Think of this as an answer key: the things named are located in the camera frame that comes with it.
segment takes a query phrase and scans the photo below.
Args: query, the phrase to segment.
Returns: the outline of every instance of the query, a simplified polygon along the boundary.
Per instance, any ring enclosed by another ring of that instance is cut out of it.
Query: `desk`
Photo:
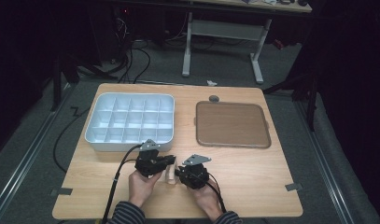
[[[309,5],[301,7],[297,2],[289,5],[282,5],[280,3],[271,4],[257,1],[254,3],[245,3],[240,0],[191,0],[190,3],[199,2],[207,4],[227,5],[233,7],[253,7],[270,10],[281,10],[289,12],[306,12],[310,13],[312,8]],[[203,21],[193,20],[192,13],[189,14],[188,26],[187,26],[187,46],[184,53],[183,72],[184,77],[190,75],[190,42],[192,35],[209,35],[215,37],[226,37],[244,40],[258,41],[258,45],[255,47],[255,52],[250,54],[250,61],[253,66],[254,76],[257,83],[262,84],[263,78],[259,65],[259,56],[265,41],[266,36],[271,25],[272,19],[267,19],[265,24],[262,25],[244,25],[229,22],[218,21]]]
[[[240,217],[298,217],[303,213],[297,192],[286,190],[285,186],[293,180],[260,89],[102,84],[95,99],[103,92],[172,94],[176,100],[175,135],[172,149],[160,155],[176,155],[179,164],[194,153],[212,158],[204,166],[217,179],[227,210],[237,212]],[[200,146],[195,139],[195,105],[207,101],[213,94],[221,102],[260,105],[269,124],[272,145],[267,149]],[[85,141],[90,117],[91,113],[62,185],[62,188],[72,189],[72,193],[59,195],[53,208],[52,214],[58,219],[101,218],[112,179],[124,156],[124,152],[95,151]],[[136,157],[135,152],[130,155],[132,159]],[[123,165],[110,216],[118,201],[128,199],[128,175],[133,170],[133,163]],[[180,182],[169,185],[159,181],[143,209],[148,218],[206,217]]]

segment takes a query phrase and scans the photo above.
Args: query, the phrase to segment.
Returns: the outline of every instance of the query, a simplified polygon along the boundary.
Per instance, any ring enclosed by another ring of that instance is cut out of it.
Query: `striped shirt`
[[[146,217],[144,212],[136,205],[128,202],[117,204],[114,215],[108,224],[144,224]],[[215,224],[241,224],[242,219],[234,213],[227,212],[222,214]]]

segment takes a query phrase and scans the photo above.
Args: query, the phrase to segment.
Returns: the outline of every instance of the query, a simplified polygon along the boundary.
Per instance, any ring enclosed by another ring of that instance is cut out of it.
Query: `white storage box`
[[[128,151],[148,139],[171,148],[175,99],[169,94],[101,94],[91,114],[85,139],[99,151]]]

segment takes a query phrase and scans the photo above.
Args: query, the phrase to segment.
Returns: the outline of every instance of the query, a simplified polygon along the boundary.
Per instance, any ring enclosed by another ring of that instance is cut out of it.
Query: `person's left hand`
[[[147,178],[137,170],[129,175],[129,202],[141,208],[143,203],[151,196],[155,183],[162,176],[162,172]]]

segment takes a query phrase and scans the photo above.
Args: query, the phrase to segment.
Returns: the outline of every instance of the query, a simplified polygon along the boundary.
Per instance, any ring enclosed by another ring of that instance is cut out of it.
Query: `human hand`
[[[161,176],[162,172],[159,172],[152,178],[147,178],[137,170],[129,175],[129,202],[141,208]]]
[[[209,179],[208,183],[213,186],[213,188],[218,189],[216,182],[213,180]],[[217,218],[222,215],[218,195],[208,185],[205,185],[201,189],[191,189],[189,187],[187,187],[187,189],[195,198],[198,206],[206,212],[212,222],[215,222]]]

